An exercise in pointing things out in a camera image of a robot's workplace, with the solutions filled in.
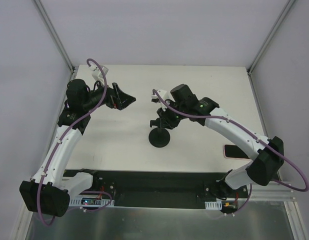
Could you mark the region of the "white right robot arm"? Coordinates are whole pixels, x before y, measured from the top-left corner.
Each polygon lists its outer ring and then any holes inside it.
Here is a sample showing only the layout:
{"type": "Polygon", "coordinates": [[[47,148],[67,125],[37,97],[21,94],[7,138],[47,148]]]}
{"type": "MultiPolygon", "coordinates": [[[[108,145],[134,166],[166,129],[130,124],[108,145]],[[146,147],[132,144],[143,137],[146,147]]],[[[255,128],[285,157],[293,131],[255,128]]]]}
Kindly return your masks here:
{"type": "Polygon", "coordinates": [[[189,119],[203,127],[216,131],[239,147],[251,160],[237,169],[229,170],[220,180],[208,188],[212,196],[225,200],[233,196],[240,187],[249,184],[267,186],[283,165],[283,159],[269,148],[283,153],[283,141],[274,137],[269,139],[237,123],[218,103],[208,97],[198,99],[189,86],[180,84],[170,92],[153,90],[151,100],[160,103],[159,118],[151,125],[165,129],[176,128],[180,121],[189,119]]]}

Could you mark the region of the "phone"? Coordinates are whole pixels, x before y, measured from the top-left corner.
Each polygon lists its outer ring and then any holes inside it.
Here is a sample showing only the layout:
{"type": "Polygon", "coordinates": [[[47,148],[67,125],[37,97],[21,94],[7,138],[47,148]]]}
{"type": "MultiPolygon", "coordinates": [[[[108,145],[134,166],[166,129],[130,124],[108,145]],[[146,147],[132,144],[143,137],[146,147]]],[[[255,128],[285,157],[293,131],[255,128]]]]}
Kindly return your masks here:
{"type": "Polygon", "coordinates": [[[223,146],[224,157],[229,159],[249,159],[249,157],[238,146],[225,144],[223,146]]]}

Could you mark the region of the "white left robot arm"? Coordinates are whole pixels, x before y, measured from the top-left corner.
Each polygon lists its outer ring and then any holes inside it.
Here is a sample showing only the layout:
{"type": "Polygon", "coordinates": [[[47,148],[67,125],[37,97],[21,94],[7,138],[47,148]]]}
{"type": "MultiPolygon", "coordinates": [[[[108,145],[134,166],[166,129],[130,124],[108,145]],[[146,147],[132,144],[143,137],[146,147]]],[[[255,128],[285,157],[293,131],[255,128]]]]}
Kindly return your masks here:
{"type": "Polygon", "coordinates": [[[81,170],[64,181],[68,161],[88,126],[92,110],[105,105],[121,111],[136,101],[115,82],[109,87],[98,80],[90,89],[82,79],[67,84],[66,97],[54,141],[44,162],[31,180],[23,181],[19,187],[30,212],[62,217],[72,198],[84,191],[94,195],[100,190],[100,182],[94,178],[93,170],[81,170]]]}

